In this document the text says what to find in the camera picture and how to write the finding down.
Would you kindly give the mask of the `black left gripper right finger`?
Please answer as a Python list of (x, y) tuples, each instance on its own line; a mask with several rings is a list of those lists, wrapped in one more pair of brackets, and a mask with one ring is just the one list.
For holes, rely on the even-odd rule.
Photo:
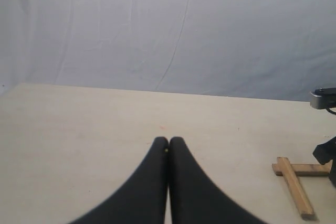
[(211, 181), (181, 137), (170, 140), (169, 192), (173, 223), (264, 223)]

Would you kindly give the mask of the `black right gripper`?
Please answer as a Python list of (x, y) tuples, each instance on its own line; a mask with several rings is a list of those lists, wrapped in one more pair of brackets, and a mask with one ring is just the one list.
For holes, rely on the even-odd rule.
[(335, 152), (335, 137), (317, 145), (313, 151), (313, 156), (321, 165), (332, 161), (328, 178), (333, 186), (335, 186)]

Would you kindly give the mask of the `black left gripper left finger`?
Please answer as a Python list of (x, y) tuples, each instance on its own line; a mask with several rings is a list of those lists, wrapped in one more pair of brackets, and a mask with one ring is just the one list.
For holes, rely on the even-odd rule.
[(104, 202), (72, 223), (164, 223), (169, 142), (156, 137), (134, 173)]

